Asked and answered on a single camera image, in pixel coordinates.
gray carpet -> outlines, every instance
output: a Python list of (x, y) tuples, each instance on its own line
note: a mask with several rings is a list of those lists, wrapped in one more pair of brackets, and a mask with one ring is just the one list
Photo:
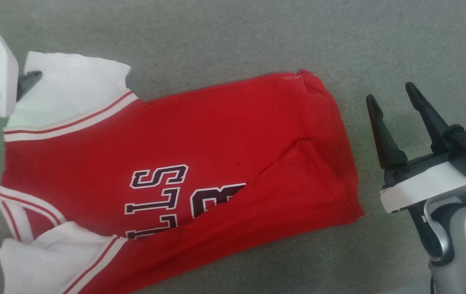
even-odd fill
[[(21, 65), (28, 50), (127, 63), (128, 86), (143, 99), (298, 69), (319, 76), (336, 98), (366, 216), (139, 293), (377, 293), (427, 276), (407, 212), (389, 215), (380, 204), (382, 171), (364, 99), (375, 95), (411, 158), (429, 152), (430, 140), (405, 82), (466, 127), (466, 0), (0, 0), (0, 34)], [(0, 245), (8, 236), (0, 214)]]

printed number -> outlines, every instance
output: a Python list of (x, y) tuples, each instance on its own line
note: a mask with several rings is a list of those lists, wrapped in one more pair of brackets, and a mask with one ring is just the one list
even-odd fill
[[(144, 171), (135, 171), (132, 176), (130, 187), (133, 189), (143, 189), (156, 187), (162, 183), (162, 179), (166, 175), (171, 175), (166, 179), (165, 185), (181, 184), (186, 178), (186, 173), (189, 167), (186, 164), (166, 166), (155, 169), (150, 179), (146, 179), (149, 176), (150, 169)], [(205, 188), (197, 189), (193, 192), (190, 197), (191, 204), (191, 215), (196, 218), (200, 214), (203, 214), (208, 210), (208, 204), (218, 205), (226, 203), (231, 199), (236, 192), (246, 186), (246, 183), (226, 185), (220, 188)], [(152, 209), (165, 209), (171, 210), (177, 207), (177, 200), (179, 199), (180, 187), (166, 188), (162, 190), (162, 196), (167, 196), (165, 201), (149, 202), (149, 203), (126, 203), (124, 206), (124, 214), (135, 214), (143, 210)], [(143, 229), (141, 231), (126, 231), (127, 238), (136, 239), (137, 237), (151, 236), (153, 234), (166, 231), (172, 227), (177, 227), (177, 215), (176, 214), (163, 214), (160, 216), (160, 222), (166, 223), (164, 227), (155, 227), (153, 229)]]

